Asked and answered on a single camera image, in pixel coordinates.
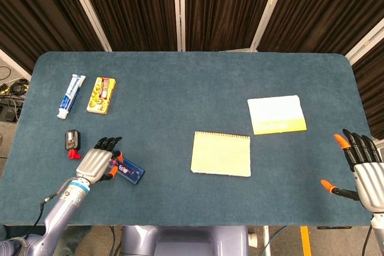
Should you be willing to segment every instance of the white toothpaste tube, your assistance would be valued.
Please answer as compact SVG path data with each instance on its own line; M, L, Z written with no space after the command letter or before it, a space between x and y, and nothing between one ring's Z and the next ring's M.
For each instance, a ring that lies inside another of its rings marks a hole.
M58 118L65 119L68 113L71 111L74 100L82 87L85 76L72 74L71 83L64 95L64 99L61 101Z

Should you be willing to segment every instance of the yellow snack box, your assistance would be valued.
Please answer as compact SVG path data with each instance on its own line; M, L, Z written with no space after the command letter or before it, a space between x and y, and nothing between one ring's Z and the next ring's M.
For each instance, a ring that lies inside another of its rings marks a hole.
M107 114L116 80L97 77L86 111Z

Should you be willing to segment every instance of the blue table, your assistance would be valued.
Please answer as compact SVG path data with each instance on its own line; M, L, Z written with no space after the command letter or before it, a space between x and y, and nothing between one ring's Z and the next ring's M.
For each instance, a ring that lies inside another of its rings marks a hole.
M73 73L86 79L63 121L56 115ZM97 76L117 79L107 115L86 111ZM307 131L253 135L247 100L283 95L299 95ZM123 136L116 148L146 174L137 186L122 177L91 186L72 224L367 225L359 203L320 185L355 186L333 139L342 128L369 135L341 55L46 53L0 180L0 223L32 224L40 201L75 175L64 132L77 129L83 155L99 138ZM251 177L192 173L195 131L251 136Z

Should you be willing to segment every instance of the notepad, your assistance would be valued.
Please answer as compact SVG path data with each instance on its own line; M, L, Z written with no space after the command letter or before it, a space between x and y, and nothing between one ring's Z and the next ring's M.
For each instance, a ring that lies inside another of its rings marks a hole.
M249 136L196 131L191 170L195 173L250 177Z
M307 130L297 95L248 99L255 135Z

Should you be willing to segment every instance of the black curtain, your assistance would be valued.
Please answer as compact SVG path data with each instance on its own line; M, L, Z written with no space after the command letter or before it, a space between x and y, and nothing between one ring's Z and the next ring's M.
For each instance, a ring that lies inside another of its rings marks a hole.
M384 138L384 40L354 64L362 105L375 138Z
M47 51L103 50L78 0L0 0L0 48L32 72Z
M278 0L261 52L345 55L384 17L384 0Z
M91 2L112 50L177 50L175 0Z
M249 48L268 0L185 0L187 50Z

